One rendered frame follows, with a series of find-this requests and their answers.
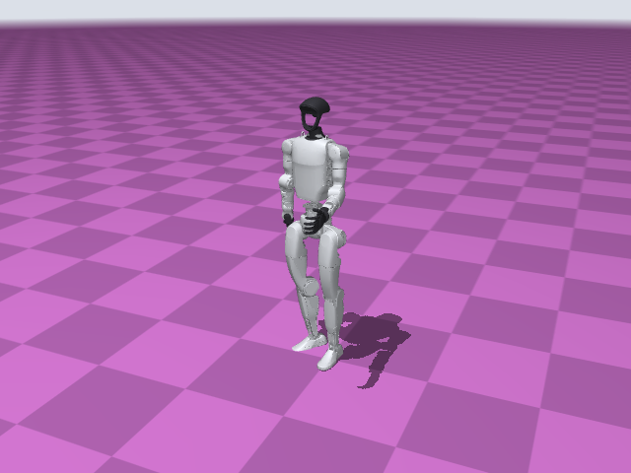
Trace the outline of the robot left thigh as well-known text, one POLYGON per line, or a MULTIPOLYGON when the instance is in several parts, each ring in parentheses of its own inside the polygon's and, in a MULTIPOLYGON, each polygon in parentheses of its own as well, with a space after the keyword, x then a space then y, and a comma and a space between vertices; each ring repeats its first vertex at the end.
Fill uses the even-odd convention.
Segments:
MULTIPOLYGON (((341 258, 337 252, 346 243, 346 234, 328 224, 323 225, 323 234, 320 236, 318 245, 318 269, 323 299, 332 299, 334 303, 337 298, 338 277, 341 265, 341 258)), ((341 289, 341 288, 340 288, 341 289)))

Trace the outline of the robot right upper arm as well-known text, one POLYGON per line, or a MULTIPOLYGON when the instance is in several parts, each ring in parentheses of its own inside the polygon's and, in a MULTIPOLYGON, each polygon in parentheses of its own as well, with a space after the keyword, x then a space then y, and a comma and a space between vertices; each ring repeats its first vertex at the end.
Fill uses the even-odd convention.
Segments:
MULTIPOLYGON (((296 137, 297 138, 297 137, 296 137)), ((282 143, 283 168, 285 173, 279 178, 279 186, 291 190, 294 188, 292 168, 292 143, 295 138, 290 138, 282 143)))

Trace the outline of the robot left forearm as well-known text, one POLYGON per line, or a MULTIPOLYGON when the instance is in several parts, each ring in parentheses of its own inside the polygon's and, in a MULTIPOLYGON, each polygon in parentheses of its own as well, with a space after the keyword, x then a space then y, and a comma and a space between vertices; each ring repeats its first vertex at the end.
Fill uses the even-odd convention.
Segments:
POLYGON ((329 209, 327 211, 329 214, 328 220, 330 220, 330 218, 335 213, 335 211, 341 207, 344 201, 344 198, 345 198, 345 190, 344 188, 341 188, 338 195, 332 194, 326 199, 326 202, 322 205, 322 207, 327 207, 329 209))

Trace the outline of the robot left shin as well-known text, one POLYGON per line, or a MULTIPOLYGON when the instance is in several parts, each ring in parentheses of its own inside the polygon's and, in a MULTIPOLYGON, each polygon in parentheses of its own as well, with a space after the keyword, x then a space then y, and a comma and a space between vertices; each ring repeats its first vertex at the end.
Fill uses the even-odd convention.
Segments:
POLYGON ((333 303, 332 299, 325 298, 324 302, 324 323, 327 330, 328 350, 333 347, 333 352, 338 350, 339 344, 339 331, 342 323, 344 313, 344 291, 338 289, 336 301, 333 303))

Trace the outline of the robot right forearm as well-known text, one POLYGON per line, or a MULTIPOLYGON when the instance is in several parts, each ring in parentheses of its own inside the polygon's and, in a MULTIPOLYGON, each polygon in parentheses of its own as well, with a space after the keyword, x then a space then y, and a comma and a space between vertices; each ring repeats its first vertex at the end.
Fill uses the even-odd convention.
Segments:
POLYGON ((279 186, 279 187, 280 187, 281 195, 282 195, 282 210, 283 210, 283 212, 282 212, 282 219, 284 220, 284 215, 285 214, 290 214, 291 218, 293 219, 295 190, 294 189, 288 190, 288 189, 285 189, 285 188, 283 188, 281 186, 279 186))

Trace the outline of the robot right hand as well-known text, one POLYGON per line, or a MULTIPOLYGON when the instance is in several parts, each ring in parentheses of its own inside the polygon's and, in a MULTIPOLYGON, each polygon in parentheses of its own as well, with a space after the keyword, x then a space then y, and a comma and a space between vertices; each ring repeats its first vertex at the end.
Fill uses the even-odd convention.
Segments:
MULTIPOLYGON (((285 215, 284 215, 284 220, 285 220, 285 221, 283 221, 283 222, 284 222, 284 224, 286 224, 286 226, 288 227, 288 226, 290 226, 290 225, 294 222, 294 217, 293 217, 293 219, 292 219, 290 214, 285 214, 285 215)), ((304 242, 303 242, 303 243, 304 243, 304 242)))

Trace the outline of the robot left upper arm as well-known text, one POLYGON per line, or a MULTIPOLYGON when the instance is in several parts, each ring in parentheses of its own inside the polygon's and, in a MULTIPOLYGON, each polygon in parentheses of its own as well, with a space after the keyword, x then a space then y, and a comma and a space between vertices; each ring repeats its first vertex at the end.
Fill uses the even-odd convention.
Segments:
POLYGON ((328 157, 332 160, 332 181, 333 186, 328 187, 327 197, 338 195, 341 188, 344 188, 346 180, 347 162, 349 151, 346 147, 335 143, 329 143, 328 157))

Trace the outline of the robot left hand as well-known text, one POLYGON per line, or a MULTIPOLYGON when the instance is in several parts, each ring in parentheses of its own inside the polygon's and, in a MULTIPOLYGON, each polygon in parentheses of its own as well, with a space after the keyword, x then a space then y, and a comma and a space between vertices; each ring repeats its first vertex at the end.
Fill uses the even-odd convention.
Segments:
POLYGON ((305 232, 306 235, 314 235, 318 232, 318 230, 321 229, 323 224, 326 223, 329 219, 329 214, 327 212, 328 210, 329 209, 327 207, 321 207, 320 209, 313 208, 313 211, 317 212, 316 216, 305 217, 305 219, 307 220, 315 220, 314 222, 311 222, 311 223, 304 223, 304 225, 306 226, 313 226, 310 228, 304 228, 304 230, 311 231, 311 232, 305 232))

